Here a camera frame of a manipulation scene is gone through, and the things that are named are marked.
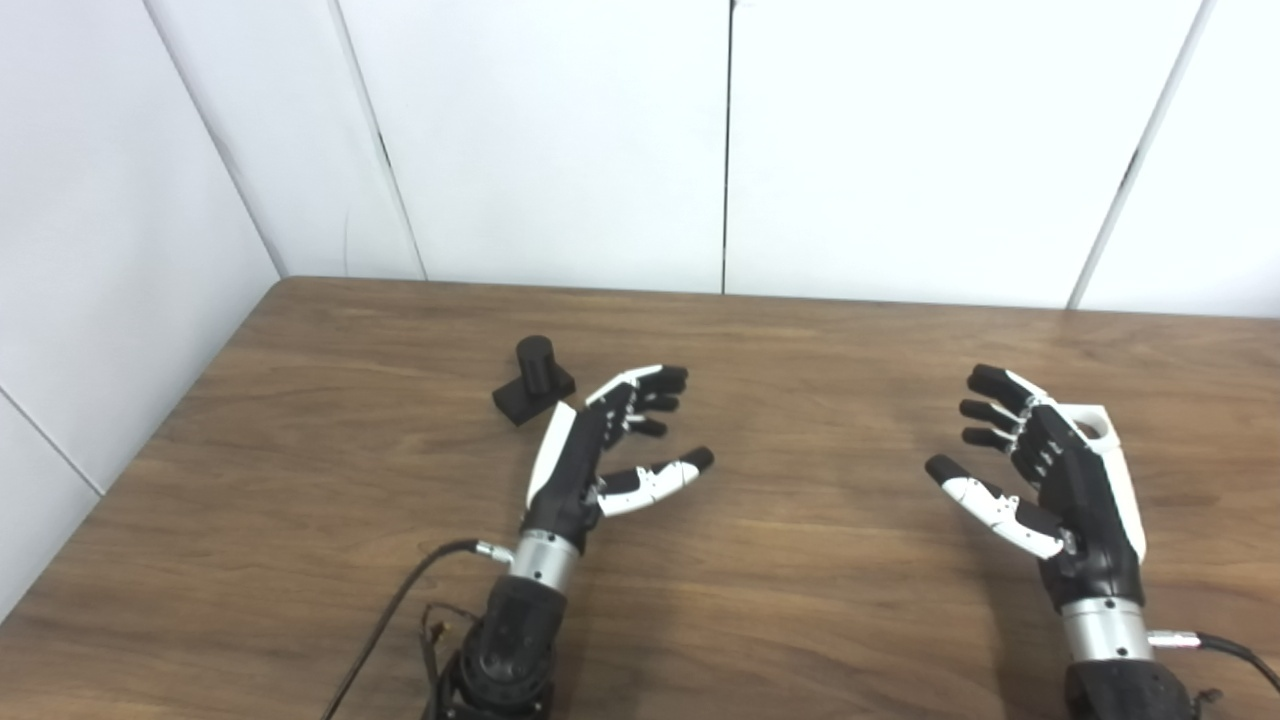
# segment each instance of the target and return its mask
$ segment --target black cylinder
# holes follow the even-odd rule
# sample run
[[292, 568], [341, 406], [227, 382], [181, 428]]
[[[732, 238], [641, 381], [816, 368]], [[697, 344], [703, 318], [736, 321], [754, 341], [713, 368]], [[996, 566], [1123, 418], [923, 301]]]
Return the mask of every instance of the black cylinder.
[[516, 345], [516, 360], [520, 363], [520, 377], [525, 380], [525, 392], [547, 395], [552, 391], [556, 354], [550, 340], [540, 334], [526, 337]]

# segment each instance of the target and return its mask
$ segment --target black block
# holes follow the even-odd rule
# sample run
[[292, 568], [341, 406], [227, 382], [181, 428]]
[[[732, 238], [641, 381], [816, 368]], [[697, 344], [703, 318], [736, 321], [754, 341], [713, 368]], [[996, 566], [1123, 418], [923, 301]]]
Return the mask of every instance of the black block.
[[556, 364], [552, 341], [535, 334], [516, 345], [520, 377], [493, 391], [493, 404], [516, 425], [524, 425], [577, 389], [573, 377]]

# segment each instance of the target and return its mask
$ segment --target white wall panel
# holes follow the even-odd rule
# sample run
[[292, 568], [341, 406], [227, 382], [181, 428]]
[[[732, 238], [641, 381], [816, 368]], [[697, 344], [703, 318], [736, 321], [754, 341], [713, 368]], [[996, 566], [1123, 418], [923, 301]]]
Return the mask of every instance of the white wall panel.
[[105, 487], [278, 275], [141, 3], [3, 3], [0, 68], [0, 382]]
[[326, 0], [150, 0], [288, 274], [422, 278]]
[[95, 502], [97, 495], [0, 395], [0, 620]]
[[742, 0], [727, 290], [1065, 306], [1196, 0]]
[[1280, 318], [1277, 36], [1217, 3], [1082, 307]]
[[727, 1], [342, 6], [429, 277], [719, 291]]

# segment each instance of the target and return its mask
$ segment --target robotic hand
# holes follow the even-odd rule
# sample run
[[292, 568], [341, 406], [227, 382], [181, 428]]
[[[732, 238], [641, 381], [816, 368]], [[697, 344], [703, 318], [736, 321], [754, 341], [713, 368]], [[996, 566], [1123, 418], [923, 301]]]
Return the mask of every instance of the robotic hand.
[[576, 411], [556, 406], [526, 497], [509, 568], [489, 593], [484, 615], [433, 688], [426, 717], [541, 720], [550, 714], [554, 641], [564, 618], [566, 591], [586, 536], [602, 516], [630, 512], [675, 493], [714, 457], [699, 447], [677, 460], [599, 475], [604, 450], [628, 433], [660, 437], [667, 425], [644, 415], [672, 411], [689, 372], [669, 365], [627, 370]]
[[1071, 665], [1073, 720], [1184, 720], [1183, 684], [1155, 661], [1142, 609], [1142, 518], [1120, 437], [1101, 405], [1066, 405], [1015, 373], [978, 365], [960, 414], [991, 423], [964, 442], [1007, 455], [1039, 505], [973, 477], [936, 455], [925, 470], [996, 534], [1039, 560], [1041, 580], [1062, 616]]

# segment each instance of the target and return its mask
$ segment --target wooden table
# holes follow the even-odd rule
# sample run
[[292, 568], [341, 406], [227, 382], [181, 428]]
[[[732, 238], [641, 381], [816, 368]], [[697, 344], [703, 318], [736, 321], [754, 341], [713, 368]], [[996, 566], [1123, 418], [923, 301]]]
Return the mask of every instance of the wooden table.
[[[404, 571], [454, 537], [512, 543], [547, 415], [489, 392], [556, 342], [585, 396], [687, 365], [667, 439], [714, 469], [607, 520], [573, 578], [559, 716], [1062, 717], [1065, 648], [1030, 559], [938, 492], [977, 361], [1103, 402], [1151, 552], [1148, 621], [1280, 662], [1280, 324], [751, 297], [291, 279], [262, 301], [14, 614], [0, 716], [315, 717]], [[428, 597], [479, 606], [449, 559], [411, 596], [344, 717], [413, 719]], [[1271, 717], [1247, 665], [1164, 656]]]

